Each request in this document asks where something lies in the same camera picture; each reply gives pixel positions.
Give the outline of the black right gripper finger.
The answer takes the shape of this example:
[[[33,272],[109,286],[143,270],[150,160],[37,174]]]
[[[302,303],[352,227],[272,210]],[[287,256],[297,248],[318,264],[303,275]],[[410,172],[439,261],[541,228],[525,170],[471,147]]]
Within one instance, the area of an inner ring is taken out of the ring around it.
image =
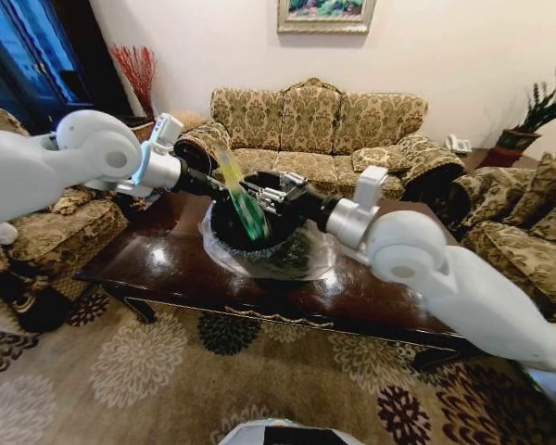
[[[254,192],[254,198],[266,212],[284,212],[290,201],[288,194],[270,187],[262,187]]]
[[[296,188],[304,189],[308,186],[308,181],[292,172],[259,172],[259,185],[281,193],[289,193]]]

